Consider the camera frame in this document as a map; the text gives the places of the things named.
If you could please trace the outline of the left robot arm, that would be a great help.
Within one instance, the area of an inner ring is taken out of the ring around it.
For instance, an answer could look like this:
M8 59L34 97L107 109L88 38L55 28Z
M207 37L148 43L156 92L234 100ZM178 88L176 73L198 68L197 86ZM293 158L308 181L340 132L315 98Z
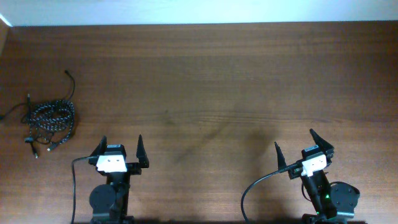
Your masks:
M142 169L149 168L143 138L138 137L137 162L126 162L126 150L122 144L108 144L103 137L95 150L90 154L88 163L106 177L106 183L95 187L89 197L93 209L91 223L126 223L135 222L127 214L130 180L132 175L141 175Z

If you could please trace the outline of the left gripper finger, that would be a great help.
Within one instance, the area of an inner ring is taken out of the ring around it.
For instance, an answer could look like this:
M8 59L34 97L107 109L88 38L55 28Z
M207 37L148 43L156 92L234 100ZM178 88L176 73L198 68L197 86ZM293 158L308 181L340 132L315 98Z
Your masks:
M100 156L104 154L104 151L107 148L107 137L103 136L95 150L90 154L90 157Z
M139 135L138 142L137 142L136 157L138 158L141 168L149 168L149 159L147 157L147 154L146 154L146 151L144 148L143 138L142 138L141 134Z

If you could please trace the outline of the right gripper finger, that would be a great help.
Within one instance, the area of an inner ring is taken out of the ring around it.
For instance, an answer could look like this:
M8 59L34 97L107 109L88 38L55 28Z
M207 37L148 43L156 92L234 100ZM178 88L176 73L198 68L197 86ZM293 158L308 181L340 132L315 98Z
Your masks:
M310 129L310 134L312 135L315 144L326 155L326 162L331 163L335 148L329 142L320 137L313 129Z
M282 153L280 146L276 142L274 143L274 146L277 154L277 168L279 172L282 172L287 167L285 157Z

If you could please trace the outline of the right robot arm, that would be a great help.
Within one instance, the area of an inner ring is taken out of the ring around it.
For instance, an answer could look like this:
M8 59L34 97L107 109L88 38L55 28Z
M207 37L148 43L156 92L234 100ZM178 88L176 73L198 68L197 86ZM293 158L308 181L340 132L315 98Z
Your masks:
M328 181L324 169L331 165L335 148L313 129L310 134L315 145L303 149L302 158L291 165L286 164L281 148L275 145L277 171L287 172L290 179L300 178L302 181L302 191L307 192L316 211L314 215L304 214L302 223L347 223L354 218L360 191L345 182Z

